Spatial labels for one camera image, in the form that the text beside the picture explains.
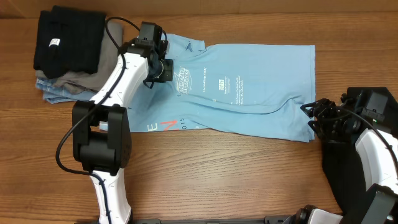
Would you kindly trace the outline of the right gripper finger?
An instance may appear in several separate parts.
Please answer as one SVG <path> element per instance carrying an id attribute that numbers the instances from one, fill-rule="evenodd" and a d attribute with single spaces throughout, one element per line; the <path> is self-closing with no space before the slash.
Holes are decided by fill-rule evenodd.
<path id="1" fill-rule="evenodd" d="M 300 109 L 309 117 L 313 118 L 313 112 L 315 111 L 315 108 L 317 107 L 317 101 L 314 101 L 312 103 L 304 104 L 300 107 Z"/>
<path id="2" fill-rule="evenodd" d="M 318 123 L 318 121 L 310 120 L 310 121 L 308 122 L 308 125 L 309 125 L 310 128 L 313 130 L 313 132 L 314 132 L 316 135 L 318 135 L 318 133 L 319 133 L 319 123 Z"/>

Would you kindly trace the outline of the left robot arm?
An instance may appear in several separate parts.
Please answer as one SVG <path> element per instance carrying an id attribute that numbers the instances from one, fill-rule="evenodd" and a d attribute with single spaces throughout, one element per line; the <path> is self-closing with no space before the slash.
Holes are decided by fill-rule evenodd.
<path id="1" fill-rule="evenodd" d="M 132 223 L 124 169 L 132 151 L 127 107 L 141 86 L 172 81 L 167 34 L 155 23 L 142 22 L 139 35 L 117 45 L 118 62 L 99 92 L 77 101 L 72 110 L 73 156 L 90 177 L 98 200 L 98 223 Z"/>

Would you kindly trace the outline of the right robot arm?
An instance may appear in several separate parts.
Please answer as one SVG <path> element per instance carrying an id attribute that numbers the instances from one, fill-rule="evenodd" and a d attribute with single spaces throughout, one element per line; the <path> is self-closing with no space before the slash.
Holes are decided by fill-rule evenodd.
<path id="1" fill-rule="evenodd" d="M 342 213 L 306 205 L 286 223 L 397 223 L 397 101 L 385 87 L 351 87 L 341 104 L 301 106 L 322 147 L 322 169 Z"/>

